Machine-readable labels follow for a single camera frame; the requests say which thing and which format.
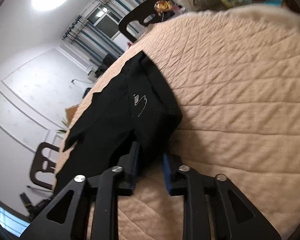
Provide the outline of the black pants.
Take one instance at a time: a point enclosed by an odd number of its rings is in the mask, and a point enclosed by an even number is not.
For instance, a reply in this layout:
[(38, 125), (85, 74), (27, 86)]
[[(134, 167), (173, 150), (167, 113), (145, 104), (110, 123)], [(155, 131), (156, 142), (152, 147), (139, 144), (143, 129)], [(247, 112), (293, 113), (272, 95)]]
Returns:
[(144, 52), (137, 53), (93, 94), (70, 129), (64, 144), (70, 154), (57, 173), (54, 193), (77, 175), (93, 177), (115, 166), (134, 142), (140, 146), (137, 170), (151, 167), (162, 157), (182, 118), (160, 70)]

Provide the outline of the beige quilted bed cover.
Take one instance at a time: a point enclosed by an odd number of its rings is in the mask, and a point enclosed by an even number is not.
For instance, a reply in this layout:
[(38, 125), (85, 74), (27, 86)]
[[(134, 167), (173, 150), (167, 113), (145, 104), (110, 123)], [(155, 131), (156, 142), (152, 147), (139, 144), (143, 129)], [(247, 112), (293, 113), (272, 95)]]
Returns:
[(91, 91), (140, 51), (183, 113), (172, 153), (226, 175), (282, 239), (300, 239), (300, 15), (267, 5), (188, 12), (149, 27)]

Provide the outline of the window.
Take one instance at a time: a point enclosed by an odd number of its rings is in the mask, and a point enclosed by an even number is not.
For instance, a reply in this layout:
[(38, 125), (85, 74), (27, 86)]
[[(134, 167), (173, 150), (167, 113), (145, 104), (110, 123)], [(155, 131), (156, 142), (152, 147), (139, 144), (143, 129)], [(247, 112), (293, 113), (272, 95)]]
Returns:
[(111, 40), (119, 35), (119, 21), (121, 17), (113, 13), (106, 6), (99, 6), (88, 16), (88, 21), (102, 31)]

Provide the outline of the dark wooden chair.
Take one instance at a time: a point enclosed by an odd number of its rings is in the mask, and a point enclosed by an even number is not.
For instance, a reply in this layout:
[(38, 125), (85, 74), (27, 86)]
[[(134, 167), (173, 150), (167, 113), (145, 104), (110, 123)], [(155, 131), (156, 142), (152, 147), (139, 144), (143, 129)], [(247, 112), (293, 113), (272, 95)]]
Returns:
[(49, 144), (47, 142), (40, 143), (36, 150), (30, 168), (30, 180), (32, 181), (32, 183), (34, 183), (34, 185), (37, 185), (47, 190), (52, 190), (52, 184), (46, 183), (36, 178), (36, 174), (38, 172), (51, 174), (54, 174), (55, 172), (56, 163), (43, 155), (43, 150), (45, 150), (46, 148), (55, 152), (59, 152), (59, 148), (55, 145)]
[(145, 2), (138, 5), (135, 9), (129, 12), (119, 22), (119, 31), (134, 43), (137, 39), (127, 30), (128, 25), (131, 22), (138, 22), (143, 27), (148, 27), (150, 24), (156, 24), (164, 22), (174, 16), (174, 12), (166, 12), (161, 15), (155, 10), (155, 3), (158, 1), (170, 2), (172, 0), (146, 0)]

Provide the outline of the dark wooden chair near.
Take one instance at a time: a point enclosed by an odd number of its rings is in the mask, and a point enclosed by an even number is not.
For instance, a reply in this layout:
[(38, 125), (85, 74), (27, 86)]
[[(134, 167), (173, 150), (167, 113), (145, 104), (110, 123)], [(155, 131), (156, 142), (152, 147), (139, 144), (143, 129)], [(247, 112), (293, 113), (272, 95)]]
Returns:
[(47, 190), (52, 190), (52, 184), (46, 183), (36, 178), (36, 174), (38, 172), (51, 174), (54, 174), (55, 172), (56, 163), (43, 155), (43, 150), (45, 150), (46, 148), (55, 152), (59, 152), (59, 148), (55, 145), (49, 144), (47, 142), (40, 143), (36, 150), (30, 168), (30, 180), (32, 181), (32, 183), (34, 183), (34, 185), (37, 185)]

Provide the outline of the striped blue grey curtains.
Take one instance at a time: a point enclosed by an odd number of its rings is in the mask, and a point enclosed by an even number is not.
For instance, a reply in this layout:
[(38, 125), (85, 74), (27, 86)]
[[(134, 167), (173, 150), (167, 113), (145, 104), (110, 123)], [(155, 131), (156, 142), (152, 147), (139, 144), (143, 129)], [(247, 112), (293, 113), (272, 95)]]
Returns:
[(121, 48), (88, 21), (88, 16), (99, 6), (108, 7), (121, 19), (146, 0), (93, 0), (82, 15), (77, 16), (63, 35), (63, 40), (83, 52), (93, 64), (100, 66), (106, 56), (116, 60), (125, 49)]

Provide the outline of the dark wooden chair far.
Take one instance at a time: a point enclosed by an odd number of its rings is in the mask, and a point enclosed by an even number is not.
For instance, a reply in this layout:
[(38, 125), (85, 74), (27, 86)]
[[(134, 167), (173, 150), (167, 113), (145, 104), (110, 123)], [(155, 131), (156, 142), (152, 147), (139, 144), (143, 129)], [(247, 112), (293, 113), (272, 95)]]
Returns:
[(131, 22), (138, 22), (143, 27), (148, 27), (150, 24), (156, 24), (164, 22), (174, 16), (174, 12), (166, 12), (161, 15), (155, 10), (155, 3), (158, 1), (170, 2), (172, 0), (146, 0), (145, 2), (138, 5), (135, 9), (129, 12), (119, 22), (119, 31), (134, 43), (137, 39), (127, 30), (128, 25)]

